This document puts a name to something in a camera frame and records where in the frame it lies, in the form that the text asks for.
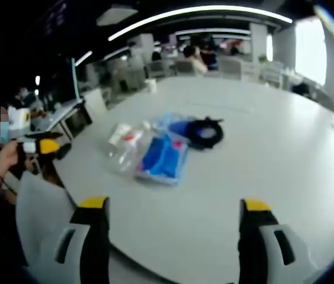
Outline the person's left hand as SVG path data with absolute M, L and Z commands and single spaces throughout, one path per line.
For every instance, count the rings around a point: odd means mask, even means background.
M 9 168 L 18 163 L 18 143 L 10 141 L 0 151 L 0 177 L 4 178 Z

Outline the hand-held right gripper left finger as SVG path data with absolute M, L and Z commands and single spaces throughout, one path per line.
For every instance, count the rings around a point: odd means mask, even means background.
M 38 283 L 110 282 L 109 205 L 107 196 L 86 199 L 43 241 L 35 263 Z

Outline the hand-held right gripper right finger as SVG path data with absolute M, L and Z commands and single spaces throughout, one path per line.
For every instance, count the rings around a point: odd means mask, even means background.
M 240 201 L 237 248 L 239 283 L 309 283 L 314 275 L 304 240 L 263 201 Z

